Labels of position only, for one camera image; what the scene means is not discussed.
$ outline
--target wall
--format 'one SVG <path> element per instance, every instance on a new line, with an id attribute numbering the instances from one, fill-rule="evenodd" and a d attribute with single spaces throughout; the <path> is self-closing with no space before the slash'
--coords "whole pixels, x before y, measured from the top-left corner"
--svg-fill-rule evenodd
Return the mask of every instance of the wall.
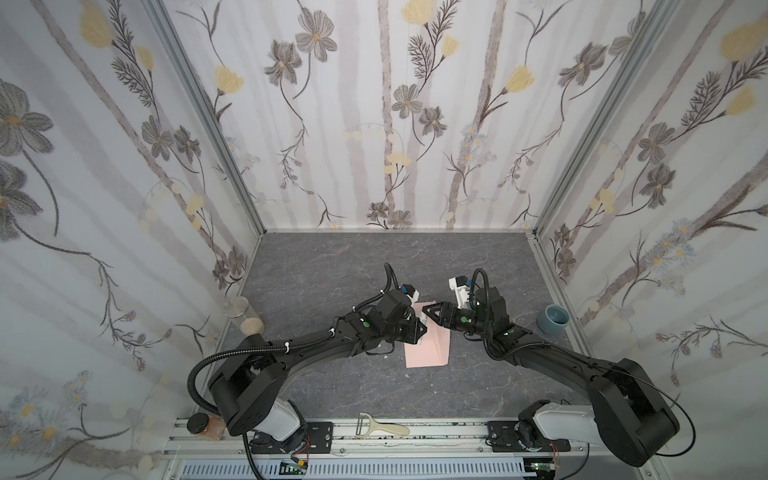
<path id="1" fill-rule="evenodd" d="M 0 78 L 3 476 L 157 477 L 256 237 L 140 3 L 4 2 Z"/>
<path id="2" fill-rule="evenodd" d="M 652 4 L 164 3 L 266 226 L 374 230 L 532 227 Z"/>
<path id="3" fill-rule="evenodd" d="M 683 2 L 542 232 L 598 356 L 693 416 L 677 480 L 761 476 L 768 414 L 768 8 Z M 690 427 L 662 452 L 684 449 Z"/>

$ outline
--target glass jar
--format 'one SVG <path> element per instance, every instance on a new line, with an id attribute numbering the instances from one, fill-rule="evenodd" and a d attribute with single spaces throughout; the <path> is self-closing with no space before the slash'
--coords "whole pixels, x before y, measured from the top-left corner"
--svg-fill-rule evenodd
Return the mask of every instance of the glass jar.
<path id="1" fill-rule="evenodd" d="M 189 433 L 206 440 L 221 440 L 227 426 L 224 420 L 206 413 L 195 413 L 187 420 Z"/>

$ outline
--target wire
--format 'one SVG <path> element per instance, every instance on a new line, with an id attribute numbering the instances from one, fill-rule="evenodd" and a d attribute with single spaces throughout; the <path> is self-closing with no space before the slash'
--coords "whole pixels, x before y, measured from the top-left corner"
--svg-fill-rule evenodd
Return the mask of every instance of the wire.
<path id="1" fill-rule="evenodd" d="M 392 285 L 392 281 L 394 280 L 395 288 L 399 288 L 397 284 L 397 277 L 395 277 L 395 271 L 392 270 L 392 266 L 389 265 L 387 262 L 384 263 L 384 271 L 386 272 L 386 285 L 381 290 L 381 292 L 377 293 L 376 295 L 372 296 L 368 300 L 363 300 L 362 302 L 355 305 L 354 310 L 360 310 L 364 306 L 373 303 L 384 296 L 385 293 L 389 292 L 389 288 Z"/>
<path id="2" fill-rule="evenodd" d="M 685 409 L 680 405 L 680 403 L 677 403 L 677 400 L 675 400 L 671 396 L 669 396 L 669 394 L 667 394 L 664 390 L 662 390 L 659 387 L 655 386 L 653 383 L 646 382 L 642 378 L 640 378 L 638 376 L 635 376 L 635 375 L 632 375 L 631 373 L 624 372 L 624 371 L 622 371 L 620 369 L 609 369 L 609 368 L 606 368 L 604 366 L 594 365 L 592 363 L 585 362 L 583 359 L 578 358 L 576 355 L 573 355 L 572 353 L 568 352 L 566 349 L 564 349 L 564 348 L 562 348 L 560 346 L 557 346 L 557 345 L 554 345 L 554 344 L 550 344 L 550 346 L 560 350 L 561 352 L 563 352 L 566 355 L 570 356 L 572 359 L 576 359 L 578 362 L 584 363 L 584 364 L 586 364 L 586 365 L 588 365 L 588 366 L 590 366 L 592 368 L 595 368 L 595 369 L 598 369 L 598 370 L 603 370 L 605 372 L 620 373 L 621 375 L 631 377 L 631 378 L 637 380 L 638 382 L 642 382 L 642 383 L 650 386 L 652 389 L 656 390 L 657 392 L 659 392 L 661 395 L 667 397 L 677 408 L 680 409 L 680 411 L 683 413 L 683 415 L 685 415 L 685 418 L 688 420 L 688 423 L 690 423 L 690 430 L 691 430 L 691 432 L 693 434 L 693 437 L 690 440 L 690 444 L 682 452 L 678 452 L 678 453 L 657 453 L 656 455 L 658 455 L 660 457 L 679 457 L 681 455 L 685 455 L 686 453 L 690 452 L 690 450 L 694 447 L 694 445 L 696 444 L 696 426 L 694 425 L 694 421 L 692 420 L 690 415 L 688 415 L 688 412 L 686 412 Z"/>
<path id="3" fill-rule="evenodd" d="M 387 341 L 388 344 L 392 345 L 392 348 L 389 349 L 388 352 L 366 352 L 366 355 L 374 356 L 374 355 L 389 355 L 390 353 L 395 351 L 395 342 Z"/>
<path id="4" fill-rule="evenodd" d="M 327 342 L 332 338 L 333 338 L 333 332 L 329 331 L 328 334 L 323 338 L 310 340 L 308 342 L 294 343 L 291 347 L 293 349 L 303 349 L 303 348 L 319 345 L 320 343 Z M 202 359 L 201 361 L 199 361 L 197 365 L 192 367 L 192 370 L 190 371 L 190 374 L 187 377 L 187 393 L 189 393 L 192 400 L 196 404 L 198 404 L 202 409 L 205 409 L 208 412 L 213 413 L 214 415 L 221 416 L 219 409 L 213 403 L 210 403 L 206 399 L 204 399 L 203 396 L 197 391 L 197 387 L 195 386 L 195 380 L 197 379 L 197 374 L 199 374 L 202 369 L 204 369 L 206 366 L 210 365 L 211 363 L 218 362 L 219 360 L 226 359 L 231 356 L 243 355 L 245 353 L 251 354 L 251 353 L 267 353 L 267 352 L 284 352 L 285 349 L 286 347 L 284 345 L 265 345 L 265 346 L 249 346 L 243 349 L 226 350 L 224 352 L 214 353 L 213 355 Z"/>
<path id="5" fill-rule="evenodd" d="M 480 338 L 478 338 L 478 339 L 471 339 L 471 338 L 469 338 L 469 337 L 467 336 L 467 333 L 469 333 L 469 332 L 464 332 L 464 338 L 465 338 L 465 339 L 467 339 L 467 340 L 469 340 L 470 342 L 482 342 L 482 341 L 483 341 L 483 338 L 482 338 L 482 337 L 480 337 Z"/>
<path id="6" fill-rule="evenodd" d="M 683 415 L 685 415 L 685 418 L 688 419 L 688 423 L 690 423 L 690 430 L 693 433 L 693 438 L 691 438 L 691 440 L 690 440 L 690 445 L 688 445 L 688 447 L 685 450 L 683 450 L 682 452 L 678 452 L 678 453 L 657 453 L 656 455 L 659 455 L 660 457 L 679 457 L 681 455 L 685 455 L 686 453 L 690 452 L 690 450 L 696 444 L 696 426 L 694 425 L 694 421 L 692 420 L 690 415 L 688 415 L 688 412 L 686 412 L 685 409 L 682 406 L 680 406 L 679 403 L 677 403 L 677 400 L 675 400 L 672 397 L 670 397 L 665 391 L 661 390 L 660 388 L 655 386 L 653 383 L 646 382 L 642 378 L 634 376 L 631 373 L 622 372 L 621 370 L 618 370 L 618 369 L 606 369 L 605 367 L 601 367 L 601 366 L 598 366 L 598 367 L 595 367 L 595 368 L 600 369 L 600 370 L 606 370 L 608 372 L 617 372 L 617 373 L 620 373 L 621 375 L 630 376 L 633 379 L 637 380 L 638 382 L 642 382 L 642 383 L 650 386 L 652 389 L 656 390 L 661 395 L 667 397 L 674 405 L 677 406 L 677 408 L 680 409 L 680 411 L 683 413 Z"/>
<path id="7" fill-rule="evenodd" d="M 566 478 L 570 478 L 570 477 L 576 475 L 577 473 L 579 473 L 584 468 L 584 465 L 587 464 L 587 460 L 589 460 L 589 444 L 587 444 L 587 456 L 584 457 L 584 461 L 581 463 L 581 467 L 577 468 L 576 472 L 573 472 L 570 475 L 566 475 L 565 477 L 561 478 L 560 480 L 565 480 Z"/>
<path id="8" fill-rule="evenodd" d="M 250 451 L 250 445 L 248 445 L 248 434 L 243 434 L 243 446 L 245 449 L 245 455 L 248 457 L 248 465 L 250 465 L 250 470 L 253 473 L 253 476 L 257 478 L 257 480 L 264 480 L 264 477 L 261 476 L 259 473 L 259 469 L 256 468 L 256 462 L 253 461 L 253 453 Z"/>

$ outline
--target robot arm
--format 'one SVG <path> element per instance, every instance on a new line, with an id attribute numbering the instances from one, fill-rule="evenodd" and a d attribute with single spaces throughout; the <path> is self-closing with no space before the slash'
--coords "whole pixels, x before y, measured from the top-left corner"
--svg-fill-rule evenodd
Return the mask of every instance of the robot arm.
<path id="1" fill-rule="evenodd" d="M 591 403 L 570 407 L 537 402 L 520 415 L 528 430 L 524 437 L 531 442 L 539 435 L 601 443 L 620 460 L 641 466 L 680 431 L 677 418 L 640 365 L 629 359 L 594 359 L 550 343 L 511 323 L 504 298 L 496 288 L 484 287 L 474 298 L 470 294 L 474 308 L 443 302 L 423 311 L 440 326 L 482 336 L 494 360 L 543 373 Z"/>
<path id="2" fill-rule="evenodd" d="M 237 349 L 198 363 L 187 380 L 190 395 L 220 415 L 231 435 L 257 429 L 282 442 L 284 452 L 293 451 L 305 436 L 306 423 L 295 406 L 277 398 L 290 376 L 316 362 L 367 353 L 381 342 L 417 343 L 426 332 L 412 308 L 418 291 L 410 285 L 400 287 L 388 264 L 385 268 L 388 280 L 381 293 L 336 317 L 327 331 L 272 342 L 252 335 Z M 452 280 L 451 287 L 469 283 L 465 277 Z M 395 288 L 390 290 L 392 282 Z M 509 321 L 505 300 L 496 288 L 485 285 L 476 296 L 473 290 L 472 286 L 467 299 L 465 293 L 457 294 L 462 306 L 443 302 L 425 306 L 423 312 L 442 327 L 480 335 L 493 359 L 541 372 L 591 403 L 569 407 L 536 402 L 519 415 L 523 447 L 535 447 L 544 439 L 602 443 L 622 461 L 640 466 L 680 430 L 638 364 L 629 359 L 617 363 L 593 359 L 549 343 Z M 208 383 L 216 404 L 212 405 L 199 395 L 194 380 L 202 368 L 220 359 L 224 362 Z"/>

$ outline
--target flower pattern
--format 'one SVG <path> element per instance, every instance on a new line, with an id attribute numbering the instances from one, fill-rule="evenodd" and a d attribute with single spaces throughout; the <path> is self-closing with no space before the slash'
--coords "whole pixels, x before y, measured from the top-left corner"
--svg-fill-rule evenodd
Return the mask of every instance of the flower pattern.
<path id="1" fill-rule="evenodd" d="M 224 290 L 227 286 L 227 275 L 230 274 L 230 269 L 227 267 L 227 263 L 224 260 L 216 260 L 214 266 L 214 278 L 219 281 L 219 290 Z"/>
<path id="2" fill-rule="evenodd" d="M 664 189 L 672 188 L 675 172 L 675 170 L 670 170 L 666 164 L 659 164 L 658 167 L 648 172 L 648 185 L 640 190 L 640 195 L 650 195 L 648 208 L 656 208 L 667 202 L 664 197 Z"/>
<path id="3" fill-rule="evenodd" d="M 0 81 L 0 155 L 16 155 L 23 144 L 39 154 L 52 152 L 53 145 L 40 134 L 51 128 L 50 118 L 29 111 L 27 94 L 21 88 Z"/>
<path id="4" fill-rule="evenodd" d="M 152 156 L 157 158 L 158 155 L 163 156 L 163 160 L 170 158 L 169 147 L 174 146 L 174 138 L 169 131 L 160 132 L 160 125 L 154 118 L 154 115 L 149 116 L 149 121 L 145 121 L 141 124 L 141 137 L 145 142 L 152 145 Z"/>
<path id="5" fill-rule="evenodd" d="M 576 267 L 576 259 L 573 252 L 565 249 L 558 253 L 558 268 L 562 270 L 563 276 L 571 275 L 571 269 Z"/>
<path id="6" fill-rule="evenodd" d="M 641 138 L 640 142 L 638 142 L 637 145 L 642 150 L 637 155 L 637 159 L 645 162 L 650 158 L 650 161 L 654 164 L 661 162 L 667 156 L 662 147 L 670 143 L 673 136 L 674 128 L 667 128 L 667 124 L 663 121 L 655 124 L 648 131 L 648 136 Z"/>
<path id="7" fill-rule="evenodd" d="M 296 68 L 301 66 L 301 57 L 292 42 L 272 40 L 270 58 L 275 64 L 265 67 L 264 73 L 270 76 L 270 83 L 279 85 L 283 77 L 292 84 L 296 83 Z"/>
<path id="8" fill-rule="evenodd" d="M 408 118 L 411 113 L 418 114 L 422 110 L 423 105 L 422 102 L 414 100 L 418 94 L 418 85 L 413 84 L 410 87 L 407 85 L 400 85 L 397 87 L 397 90 L 395 90 L 394 95 L 397 102 L 392 104 L 392 109 L 400 111 L 400 118 Z"/>
<path id="9" fill-rule="evenodd" d="M 637 31 L 640 30 L 640 26 L 644 21 L 645 12 L 640 12 L 637 14 L 637 17 L 632 18 L 629 22 L 629 25 L 627 25 L 628 35 L 622 35 L 620 37 L 614 38 L 613 42 L 611 43 L 611 47 L 608 49 L 608 54 L 615 57 L 616 55 L 621 55 L 629 50 L 635 35 L 637 35 Z"/>
<path id="10" fill-rule="evenodd" d="M 388 211 L 389 208 L 384 204 L 384 202 L 371 202 L 371 213 L 368 214 L 367 217 L 373 221 L 377 221 L 380 217 L 386 218 Z"/>
<path id="11" fill-rule="evenodd" d="M 554 242 L 565 245 L 571 239 L 571 229 L 563 223 L 559 229 L 554 231 Z"/>
<path id="12" fill-rule="evenodd" d="M 229 261 L 232 275 L 240 275 L 245 271 L 246 257 L 242 252 L 240 252 L 240 249 L 237 248 L 237 245 L 232 246 L 232 251 L 230 251 L 229 255 Z"/>
<path id="13" fill-rule="evenodd" d="M 593 70 L 603 66 L 605 63 L 605 45 L 593 45 L 590 41 L 586 47 L 581 49 L 581 52 L 576 55 L 576 65 L 569 68 L 563 68 L 560 70 L 560 81 L 558 82 L 561 87 L 564 87 L 573 80 L 576 83 L 583 85 L 587 82 L 589 74 Z"/>
<path id="14" fill-rule="evenodd" d="M 315 58 L 328 60 L 327 51 L 336 51 L 336 43 L 329 38 L 333 32 L 333 22 L 324 12 L 315 10 L 313 15 L 306 7 L 301 8 L 299 25 L 306 32 L 296 34 L 296 46 L 304 52 L 314 51 Z"/>
<path id="15" fill-rule="evenodd" d="M 192 163 L 194 155 L 200 155 L 200 141 L 192 140 L 190 138 L 190 132 L 187 131 L 183 125 L 179 125 L 179 129 L 176 130 L 174 137 L 176 137 L 176 145 L 178 146 L 179 152 L 186 154 L 187 160 Z"/>
<path id="16" fill-rule="evenodd" d="M 395 210 L 389 215 L 389 225 L 395 230 L 411 227 L 411 212 Z"/>
<path id="17" fill-rule="evenodd" d="M 427 135 L 429 132 L 434 131 L 435 136 L 440 137 L 442 135 L 442 132 L 445 131 L 446 128 L 448 128 L 448 125 L 443 124 L 440 120 L 442 119 L 442 113 L 440 111 L 440 107 L 427 107 L 422 112 L 422 116 L 419 117 L 419 123 L 424 125 L 424 129 L 422 130 L 422 135 Z"/>
<path id="18" fill-rule="evenodd" d="M 26 183 L 27 174 L 21 168 L 0 160 L 0 242 L 18 238 L 15 215 L 37 215 L 43 211 L 21 191 Z"/>

